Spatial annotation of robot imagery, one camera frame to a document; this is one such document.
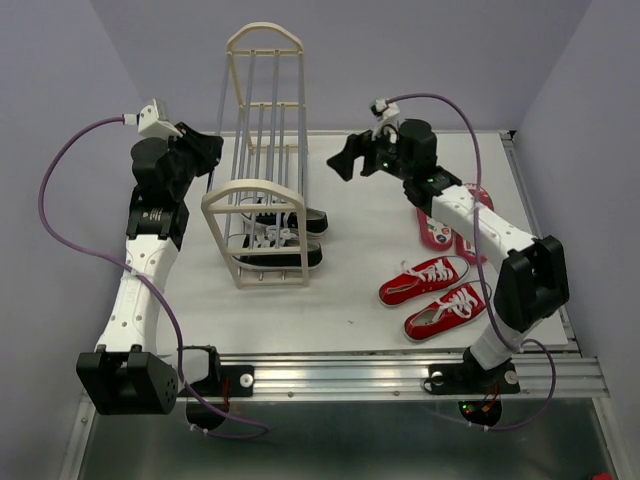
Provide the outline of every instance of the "purple wall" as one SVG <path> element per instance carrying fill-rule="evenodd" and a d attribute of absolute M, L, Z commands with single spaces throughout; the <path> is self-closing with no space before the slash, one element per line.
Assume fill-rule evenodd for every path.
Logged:
<path fill-rule="evenodd" d="M 84 125 L 140 99 L 91 5 L 0 5 L 0 478 L 57 478 L 78 408 L 75 360 L 91 349 L 119 272 L 56 244 L 40 226 L 42 175 Z M 109 126 L 72 149 L 54 174 L 48 211 L 87 245 L 123 247 L 135 131 Z"/>
<path fill-rule="evenodd" d="M 215 121 L 227 40 L 246 23 L 269 21 L 304 43 L 311 129 L 368 128 L 369 102 L 415 91 L 451 96 L 478 128 L 495 129 L 520 124 L 589 0 L 92 4 L 141 96 L 163 98 L 172 118 L 200 128 Z M 436 102 L 402 108 L 438 128 L 464 127 Z M 234 110 L 227 109 L 227 130 Z"/>
<path fill-rule="evenodd" d="M 640 3 L 594 2 L 516 136 L 545 233 L 565 245 L 571 323 L 640 454 Z"/>

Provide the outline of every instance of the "black sneaker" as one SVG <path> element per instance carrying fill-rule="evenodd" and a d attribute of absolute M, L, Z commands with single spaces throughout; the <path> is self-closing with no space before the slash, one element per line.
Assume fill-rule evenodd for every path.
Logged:
<path fill-rule="evenodd" d="M 242 201 L 251 200 L 251 197 L 247 197 Z M 258 203 L 263 202 L 263 197 L 258 199 Z M 266 228 L 276 225 L 276 213 L 259 213 L 256 215 L 256 227 Z M 251 224 L 251 215 L 243 214 L 242 219 Z M 298 216 L 295 212 L 290 213 L 288 216 L 280 214 L 280 227 L 289 228 L 293 232 L 298 232 Z M 327 214 L 322 210 L 316 210 L 315 208 L 307 208 L 307 236 L 312 238 L 321 237 L 325 234 L 329 228 L 329 222 L 327 221 Z"/>
<path fill-rule="evenodd" d="M 265 247 L 274 247 L 276 228 L 271 226 L 267 228 L 267 235 L 256 235 L 253 248 L 260 249 Z M 250 235 L 244 235 L 242 246 L 248 248 L 250 244 Z M 291 233 L 289 229 L 280 230 L 280 246 L 281 247 L 298 247 L 300 239 L 297 235 Z M 302 257 L 298 253 L 284 253 L 281 255 L 242 255 L 233 257 L 235 263 L 247 270 L 257 270 L 261 272 L 280 271 L 280 270 L 300 270 L 302 268 Z M 307 241 L 307 262 L 309 270 L 316 268 L 322 261 L 322 249 L 317 242 Z"/>

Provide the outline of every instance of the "white shoe rack frame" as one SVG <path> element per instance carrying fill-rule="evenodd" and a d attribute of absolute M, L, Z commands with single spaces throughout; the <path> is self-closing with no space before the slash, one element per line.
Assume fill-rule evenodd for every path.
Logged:
<path fill-rule="evenodd" d="M 291 43 L 291 47 L 240 48 L 238 46 L 240 40 L 259 31 L 273 32 L 288 40 Z M 298 61 L 297 101 L 278 100 L 283 93 L 280 88 L 280 60 L 285 56 L 296 57 Z M 239 57 L 249 57 L 249 66 L 246 73 L 247 80 L 244 86 L 240 81 Z M 268 100 L 256 101 L 252 97 L 257 57 L 273 58 L 271 98 Z M 227 42 L 222 93 L 218 105 L 217 134 L 222 130 L 229 75 L 231 75 L 238 103 L 231 179 L 213 188 L 213 173 L 209 176 L 207 193 L 202 197 L 202 213 L 238 288 L 273 285 L 306 286 L 309 284 L 305 204 L 305 198 L 307 197 L 308 145 L 304 88 L 304 49 L 302 42 L 281 26 L 267 22 L 245 25 L 229 39 Z M 292 110 L 297 113 L 297 135 L 289 133 L 289 135 L 285 136 L 285 112 Z M 252 113 L 255 115 L 254 112 L 258 115 L 258 121 L 257 127 L 252 130 L 251 119 Z M 266 112 L 270 115 L 268 129 L 264 127 Z M 289 166 L 294 154 L 297 160 L 297 178 L 295 182 L 290 182 Z M 266 162 L 264 169 L 261 168 L 263 160 Z M 264 203 L 258 203 L 260 198 L 264 199 Z M 281 238 L 281 218 L 287 213 L 294 212 L 298 220 L 299 246 L 281 246 L 278 241 Z M 274 247 L 258 248 L 255 236 L 262 233 L 260 227 L 256 225 L 256 214 L 258 213 L 273 213 L 276 215 L 276 242 Z M 217 215 L 226 215 L 224 232 L 216 219 Z M 237 227 L 237 231 L 234 232 L 232 222 L 234 215 L 244 215 L 245 218 L 250 218 L 251 221 L 240 222 L 241 227 Z M 249 245 L 247 247 L 243 245 L 230 246 L 229 239 L 238 234 L 249 235 Z M 234 257 L 245 255 L 291 254 L 300 255 L 300 269 L 259 272 L 242 268 L 234 261 Z"/>

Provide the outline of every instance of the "shoe rack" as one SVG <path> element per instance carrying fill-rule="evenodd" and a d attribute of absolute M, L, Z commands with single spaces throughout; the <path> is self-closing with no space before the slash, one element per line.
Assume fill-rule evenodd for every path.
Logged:
<path fill-rule="evenodd" d="M 271 42 L 279 46 L 265 45 Z M 202 213 L 238 288 L 308 285 L 308 145 L 302 42 L 281 26 L 267 22 L 245 25 L 229 39 L 216 133 L 222 128 L 229 77 L 238 105 L 231 178 L 214 188 L 210 175 Z M 280 245 L 280 218 L 292 212 L 298 218 L 299 246 Z M 275 246 L 259 246 L 255 238 L 261 230 L 256 215 L 270 213 L 277 217 Z M 241 215 L 250 221 L 239 220 Z M 244 245 L 247 235 L 249 242 Z M 291 254 L 300 255 L 300 268 L 255 271 L 239 267 L 234 260 L 245 255 Z"/>

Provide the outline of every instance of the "red sneaker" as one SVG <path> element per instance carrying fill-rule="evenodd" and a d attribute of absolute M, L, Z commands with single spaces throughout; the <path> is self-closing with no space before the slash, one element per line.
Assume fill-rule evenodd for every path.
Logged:
<path fill-rule="evenodd" d="M 444 223 L 434 220 L 419 208 L 418 225 L 420 226 L 420 240 L 425 247 L 442 252 L 453 245 L 453 232 Z"/>
<path fill-rule="evenodd" d="M 426 340 L 469 323 L 485 308 L 480 282 L 463 283 L 407 318 L 404 331 L 414 340 Z"/>
<path fill-rule="evenodd" d="M 395 307 L 424 293 L 451 288 L 469 271 L 469 262 L 454 255 L 427 260 L 413 268 L 402 262 L 404 273 L 380 287 L 380 301 Z"/>
<path fill-rule="evenodd" d="M 465 187 L 471 192 L 471 195 L 474 195 L 476 192 L 476 184 L 475 183 L 465 183 Z M 480 203 L 486 205 L 491 210 L 493 210 L 493 200 L 489 196 L 489 193 L 482 187 L 480 187 L 480 193 L 478 194 L 478 200 Z M 476 250 L 471 245 L 471 242 L 468 242 L 460 235 L 456 233 L 456 253 L 468 261 L 471 265 L 475 265 L 476 262 Z M 482 263 L 487 261 L 487 257 L 482 257 Z"/>

